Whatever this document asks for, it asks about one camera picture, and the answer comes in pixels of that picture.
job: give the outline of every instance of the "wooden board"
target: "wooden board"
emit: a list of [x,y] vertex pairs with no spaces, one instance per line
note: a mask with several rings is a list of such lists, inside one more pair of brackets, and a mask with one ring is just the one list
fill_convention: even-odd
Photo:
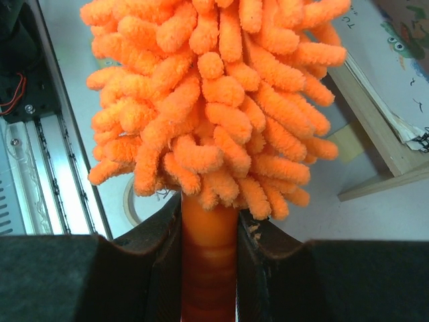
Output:
[[327,139],[338,146],[339,159],[343,164],[348,164],[373,145],[357,120],[331,134]]
[[347,201],[427,178],[429,178],[429,162],[401,176],[393,176],[392,173],[379,174],[350,190],[340,193],[338,197],[340,201]]
[[329,75],[393,176],[406,174],[429,160],[429,155],[412,151],[397,139],[373,101],[365,94],[345,65],[330,69]]

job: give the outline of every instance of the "wooden shelf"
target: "wooden shelf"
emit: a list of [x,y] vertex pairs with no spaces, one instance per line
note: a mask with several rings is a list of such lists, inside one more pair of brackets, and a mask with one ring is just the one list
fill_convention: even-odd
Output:
[[343,65],[329,70],[329,75],[390,171],[340,193],[340,200],[354,199],[429,178],[429,154],[412,151],[398,140],[377,106],[366,95],[349,69]]

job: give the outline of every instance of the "paper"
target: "paper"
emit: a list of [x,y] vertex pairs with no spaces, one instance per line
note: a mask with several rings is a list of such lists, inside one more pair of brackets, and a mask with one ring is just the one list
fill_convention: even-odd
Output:
[[[356,0],[345,15],[334,21],[349,51],[347,67],[400,141],[413,150],[421,149],[422,145],[412,140],[429,130],[429,73],[421,67],[429,64],[429,34],[425,34],[429,23],[425,9],[416,13],[415,9],[407,8],[419,2]],[[428,36],[428,49],[423,46],[424,40],[417,39],[423,39],[424,35]]]
[[117,61],[114,61],[111,58],[97,59],[97,63],[101,69],[110,67],[110,66],[121,66],[121,64],[119,64]]
[[339,159],[343,164],[348,164],[372,146],[367,132],[357,120],[331,134],[327,139],[338,146]]

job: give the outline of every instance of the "red wire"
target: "red wire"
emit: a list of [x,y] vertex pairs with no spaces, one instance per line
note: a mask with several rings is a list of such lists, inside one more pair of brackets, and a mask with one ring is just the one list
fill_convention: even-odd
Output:
[[17,86],[17,88],[16,88],[16,90],[15,90],[15,94],[13,95],[12,100],[11,100],[10,102],[6,103],[6,104],[0,104],[0,106],[8,106],[9,104],[12,104],[12,103],[14,102],[14,100],[15,100],[15,98],[16,98],[16,94],[18,94],[18,90],[19,90],[19,88],[21,87],[22,80],[23,80],[23,76],[22,76],[22,74],[21,74],[21,73],[18,73],[18,75],[21,77],[21,79],[19,80],[19,84],[18,84],[18,86]]
[[[17,87],[17,89],[16,89],[16,91],[15,91],[15,94],[14,94],[14,96],[13,96],[13,99],[12,99],[12,101],[11,102],[9,102],[8,104],[10,104],[10,103],[12,103],[12,105],[6,110],[6,111],[4,111],[4,112],[1,112],[0,113],[0,115],[6,115],[6,114],[9,114],[14,108],[15,108],[15,106],[17,105],[17,103],[18,103],[18,101],[23,97],[23,95],[24,95],[24,92],[25,92],[25,86],[26,86],[26,84],[27,84],[27,78],[26,77],[24,77],[21,73],[18,73],[18,75],[21,77],[21,80],[20,80],[20,82],[19,82],[19,84],[18,84],[18,87]],[[16,97],[16,94],[17,94],[17,92],[18,92],[18,90],[19,90],[19,88],[21,88],[21,93],[18,95],[18,97]]]

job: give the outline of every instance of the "screw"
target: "screw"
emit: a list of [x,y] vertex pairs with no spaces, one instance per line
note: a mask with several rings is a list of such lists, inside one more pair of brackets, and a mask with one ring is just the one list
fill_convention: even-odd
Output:
[[12,139],[11,140],[11,146],[18,146],[21,143],[18,139]]
[[31,104],[26,105],[24,109],[25,109],[25,112],[27,112],[27,114],[34,114],[34,112],[36,112],[36,109]]

